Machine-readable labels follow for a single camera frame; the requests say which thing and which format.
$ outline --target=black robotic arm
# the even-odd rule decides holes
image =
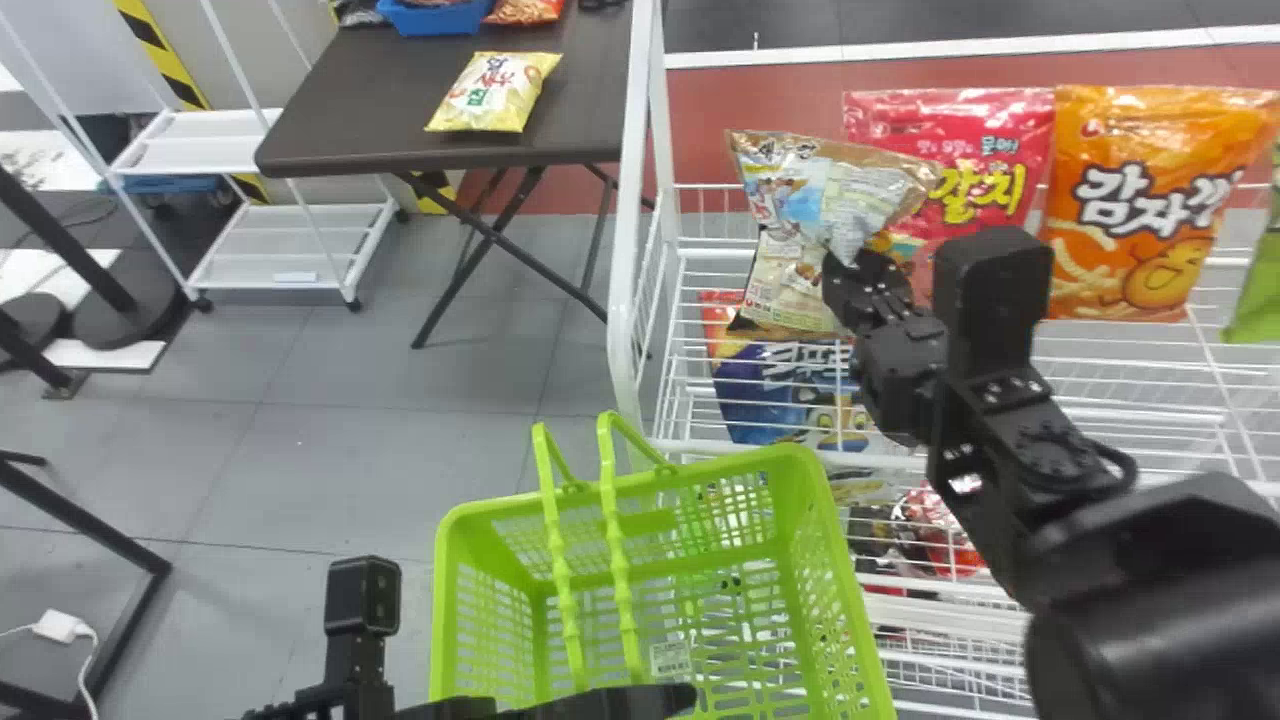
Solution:
[[[828,255],[823,295],[879,429],[929,446],[929,483],[1032,612],[1043,720],[1280,719],[1280,515],[1222,473],[1135,492],[1134,460],[1075,428],[1030,364],[1052,263],[992,228],[938,251],[936,315],[869,250]]]

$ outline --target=wire rack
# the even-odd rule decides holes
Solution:
[[[1256,190],[1242,188],[1242,196]],[[708,351],[708,323],[714,320],[703,313],[708,292],[741,291],[746,283],[756,231],[740,197],[737,186],[676,184],[641,224],[631,332],[637,372],[628,387],[652,398],[645,415],[652,416],[653,442],[684,461],[742,447],[730,441],[721,413]],[[675,223],[663,218],[673,208],[684,210]],[[1039,213],[1033,213],[1029,229],[1038,223]],[[1038,329],[1033,363],[1053,384],[1057,401],[1083,432],[1133,455],[1143,486],[1222,470],[1267,498],[1280,497],[1280,486],[1267,480],[1280,477],[1280,346],[1217,340],[1265,224],[1261,201],[1228,213],[1185,322],[1050,320]],[[678,228],[677,234],[666,237],[667,227]],[[769,346],[799,369],[826,373],[836,384],[835,397],[842,397],[849,343]],[[899,710],[905,717],[1034,716],[1021,666],[1028,615],[974,559],[959,528],[940,533],[937,525],[910,519],[911,510],[933,498],[931,492],[896,500],[899,514],[879,520],[879,532],[851,521],[854,506],[920,488],[924,455],[869,429],[860,407],[846,413],[836,402],[797,400],[790,405],[803,409],[805,420],[759,424],[801,442],[836,436],[836,447],[844,447],[846,434],[867,439],[863,452],[818,452],[846,505],[841,521],[852,553],[891,557],[879,568],[855,566],[869,588],[868,610]]]

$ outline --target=orange snack bag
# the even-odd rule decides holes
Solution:
[[[1050,316],[1176,322],[1226,201],[1268,146],[1280,94],[1215,87],[1057,88],[1041,242]]]

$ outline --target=green snack bag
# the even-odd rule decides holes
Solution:
[[[1249,277],[1235,305],[1235,319],[1222,329],[1224,342],[1280,341],[1280,141],[1272,159],[1271,223],[1258,241]]]

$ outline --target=white cable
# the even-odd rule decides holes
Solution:
[[[14,634],[14,633],[20,633],[20,632],[23,632],[23,630],[29,630],[29,629],[32,629],[32,628],[35,628],[35,626],[36,626],[36,624],[35,624],[35,623],[32,623],[32,624],[29,624],[29,625],[18,625],[17,628],[13,628],[12,630],[5,630],[5,632],[0,633],[0,638],[3,638],[3,637],[5,637],[5,635],[12,635],[12,634]]]
[[[84,665],[81,665],[81,671],[76,676],[76,684],[79,687],[81,694],[84,696],[84,706],[88,707],[90,719],[99,720],[97,706],[93,705],[93,696],[88,694],[88,688],[84,687],[84,675],[88,673],[90,664],[93,662],[93,656],[97,655],[97,633],[95,633],[93,628],[90,628],[86,623],[81,623],[76,626],[76,634],[93,642],[93,647],[88,651],[88,657],[84,659]]]

